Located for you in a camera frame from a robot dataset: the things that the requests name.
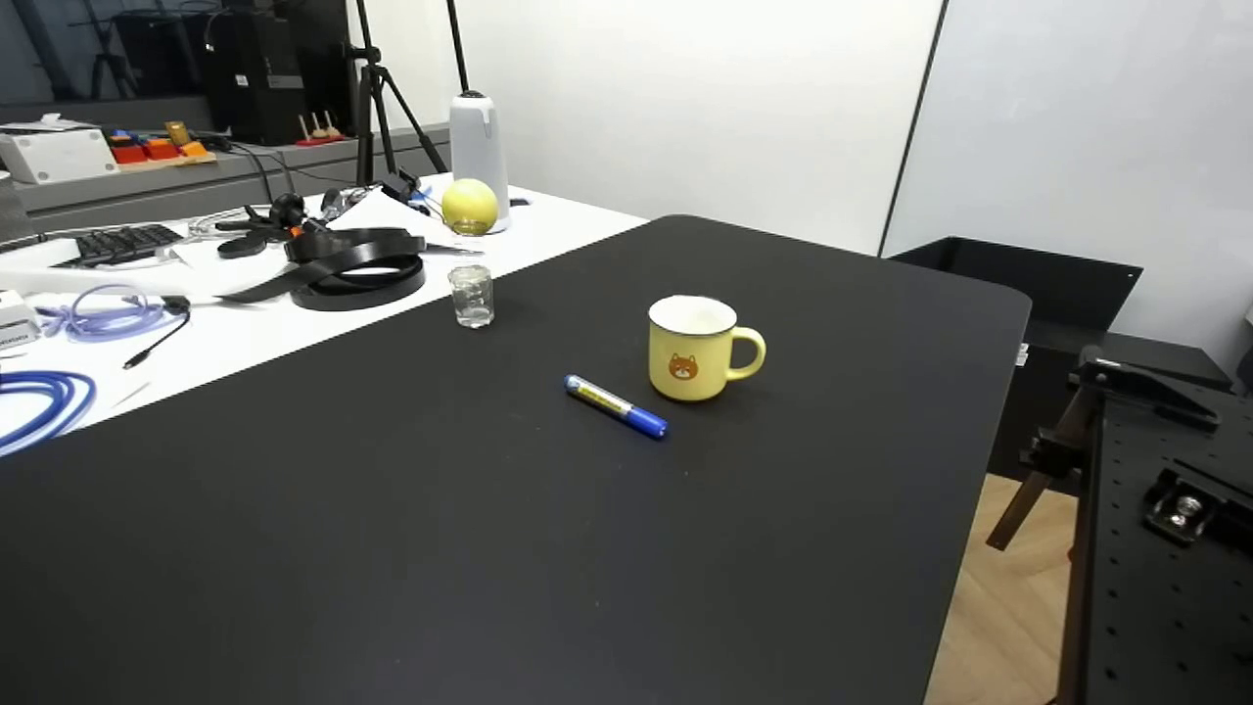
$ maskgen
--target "microphone stand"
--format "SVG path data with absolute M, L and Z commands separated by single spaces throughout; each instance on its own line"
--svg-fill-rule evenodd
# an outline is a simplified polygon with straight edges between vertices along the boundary
M 449 30 L 453 30 L 453 57 L 457 57 L 461 93 L 475 93 L 475 89 L 470 89 L 470 72 L 468 72 L 468 49 L 461 49 L 457 0 L 447 0 L 447 24 L 449 24 Z
M 435 140 L 427 139 L 427 131 L 419 126 L 415 109 L 398 93 L 391 72 L 385 68 L 385 50 L 371 45 L 363 0 L 358 0 L 358 19 L 361 19 L 361 49 L 349 49 L 349 58 L 363 63 L 358 72 L 358 105 L 351 105 L 351 113 L 358 113 L 358 185 L 371 185 L 376 181 L 376 154 L 371 154 L 371 123 L 368 123 L 368 113 L 380 118 L 385 166 L 389 166 L 389 174 L 396 174 L 396 149 L 391 149 L 385 89 L 391 89 L 396 105 L 404 109 L 406 126 L 415 131 L 415 139 L 419 139 L 427 161 L 435 166 L 435 174 L 447 174 L 447 161 L 440 157 Z

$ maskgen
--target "headphones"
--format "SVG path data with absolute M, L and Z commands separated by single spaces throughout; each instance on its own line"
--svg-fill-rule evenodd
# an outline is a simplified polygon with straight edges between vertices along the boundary
M 238 226 L 238 238 L 221 245 L 221 260 L 250 260 L 260 251 L 265 251 L 273 238 L 284 238 L 284 233 L 303 226 L 307 225 L 307 199 L 288 198 L 269 204 L 269 217 L 260 217 L 250 204 L 244 208 L 248 221 L 244 225 L 221 225 L 224 233 Z
M 329 233 L 303 225 L 288 233 L 288 260 L 323 293 L 361 293 L 419 279 L 425 238 L 404 226 Z

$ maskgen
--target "yellow apple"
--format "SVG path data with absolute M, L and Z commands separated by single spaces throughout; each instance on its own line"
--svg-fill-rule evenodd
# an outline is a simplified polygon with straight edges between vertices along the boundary
M 486 234 L 496 225 L 496 194 L 481 181 L 444 188 L 440 217 L 457 234 Z

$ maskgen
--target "black cable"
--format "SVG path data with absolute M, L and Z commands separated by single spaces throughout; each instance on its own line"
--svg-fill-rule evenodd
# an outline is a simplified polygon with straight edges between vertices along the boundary
M 288 175 L 288 198 L 297 198 L 297 185 L 289 181 L 288 154 L 284 154 L 284 149 L 273 149 L 273 157 L 278 157 L 278 168 L 284 168 L 284 175 Z
M 303 174 L 303 181 L 323 181 L 323 185 L 337 185 L 337 188 L 351 188 L 351 175 L 324 175 L 324 174 Z
M 166 297 L 166 309 L 184 318 L 179 324 L 173 324 L 166 337 L 156 337 L 149 350 L 134 353 L 120 370 L 137 370 L 144 363 L 167 337 L 178 337 L 179 328 L 190 328 L 191 320 L 191 303 L 190 297 Z
M 910 135 L 906 135 L 906 149 L 902 149 L 902 166 L 896 166 L 896 185 L 892 185 L 892 199 L 889 199 L 889 212 L 884 212 L 884 233 L 877 234 L 877 260 L 884 260 L 884 251 L 889 251 L 889 233 L 892 233 L 892 221 L 896 221 L 896 199 L 902 199 L 906 168 L 910 168 L 910 157 L 911 157 L 918 123 L 922 123 L 924 102 L 928 102 L 943 19 L 949 19 L 949 0 L 939 0 L 939 15 L 936 15 L 924 80 L 918 85 L 918 102 L 911 102 L 911 118 L 910 118 Z
M 260 175 L 263 175 L 265 204 L 273 204 L 269 174 L 265 174 L 263 157 L 254 157 L 248 147 L 238 147 L 238 154 L 248 154 L 248 157 L 250 157 L 250 166 L 254 166 L 254 168 L 260 168 Z

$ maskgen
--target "white container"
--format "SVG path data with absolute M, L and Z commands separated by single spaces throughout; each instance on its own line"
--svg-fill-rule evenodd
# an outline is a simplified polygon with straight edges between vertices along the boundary
M 500 157 L 496 105 L 486 93 L 461 93 L 449 105 L 449 157 L 457 181 L 481 181 L 496 194 L 496 225 L 509 226 L 509 175 Z
M 0 161 L 16 181 L 29 185 L 92 181 L 117 174 L 117 161 L 102 131 L 62 118 L 3 123 Z

